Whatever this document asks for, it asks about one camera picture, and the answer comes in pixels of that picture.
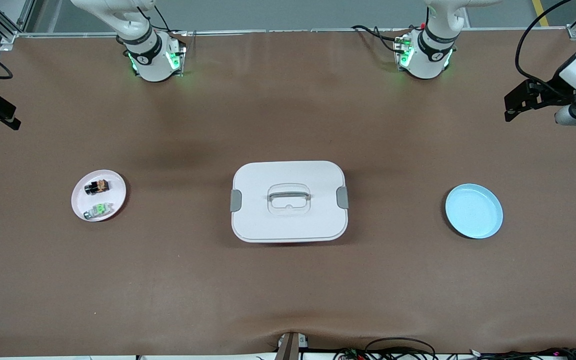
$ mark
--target floor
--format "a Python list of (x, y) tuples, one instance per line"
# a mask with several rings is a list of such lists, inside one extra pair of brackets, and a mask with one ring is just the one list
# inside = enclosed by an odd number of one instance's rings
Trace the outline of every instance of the floor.
[[(160, 0), (157, 6), (171, 28), (179, 30), (310, 30), (349, 28), (364, 24), (406, 28), (421, 23), (421, 0), (356, 2), (353, 0)], [(47, 1), (33, 28), (39, 33), (108, 32), (100, 20), (75, 7), (69, 0)], [(535, 18), (530, 0), (508, 0), (468, 10), (473, 27), (526, 27)], [(155, 11), (147, 13), (161, 25)]]

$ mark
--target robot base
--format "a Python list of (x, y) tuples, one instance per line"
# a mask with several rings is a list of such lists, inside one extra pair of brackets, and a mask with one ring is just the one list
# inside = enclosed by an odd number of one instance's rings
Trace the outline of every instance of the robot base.
[(135, 75), (148, 82), (163, 82), (173, 75), (183, 76), (186, 46), (166, 32), (157, 32), (157, 36), (162, 40), (161, 51), (151, 64), (140, 64), (129, 56)]
[(443, 61), (430, 61), (428, 56), (419, 50), (419, 36), (421, 30), (412, 30), (395, 43), (396, 50), (402, 50), (403, 54), (395, 53), (395, 62), (398, 70), (407, 71), (410, 75), (420, 79), (432, 79), (438, 76), (447, 66), (453, 51), (450, 50)]

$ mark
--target gray side clip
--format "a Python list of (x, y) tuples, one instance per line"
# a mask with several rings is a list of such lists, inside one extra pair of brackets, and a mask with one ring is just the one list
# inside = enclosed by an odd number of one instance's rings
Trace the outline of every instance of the gray side clip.
[(242, 192), (232, 189), (230, 192), (230, 212), (235, 213), (242, 209)]
[(336, 189), (336, 205), (342, 209), (348, 209), (348, 189), (345, 186), (339, 186)]

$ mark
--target small toy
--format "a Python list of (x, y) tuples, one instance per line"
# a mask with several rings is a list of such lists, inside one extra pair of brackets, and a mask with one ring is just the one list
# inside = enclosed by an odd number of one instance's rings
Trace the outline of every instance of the small toy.
[(109, 191), (110, 187), (108, 186), (108, 182), (106, 180), (97, 180), (90, 182), (88, 185), (84, 186), (84, 191), (86, 194), (94, 195)]
[(112, 209), (110, 208), (110, 203), (98, 203), (97, 205), (94, 205), (92, 207), (92, 209), (84, 212), (84, 218), (86, 218), (86, 220), (90, 220), (96, 217), (100, 217), (102, 215), (106, 215), (109, 212), (112, 212)]

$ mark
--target brown mat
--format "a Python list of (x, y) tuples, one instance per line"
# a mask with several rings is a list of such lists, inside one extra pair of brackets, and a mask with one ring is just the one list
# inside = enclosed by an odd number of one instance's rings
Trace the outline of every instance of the brown mat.
[[(576, 347), (576, 127), (556, 108), (503, 119), (519, 31), (464, 32), (434, 80), (399, 73), (375, 38), (260, 33), (192, 39), (186, 74), (131, 75), (106, 39), (19, 39), (0, 93), (0, 356), (269, 351), (416, 337), (441, 352)], [(576, 50), (539, 30), (525, 68), (547, 77)], [(330, 160), (349, 225), (330, 243), (244, 243), (235, 171)], [(96, 169), (131, 186), (106, 223), (73, 214)], [(478, 183), (505, 221), (484, 241), (442, 215)]]

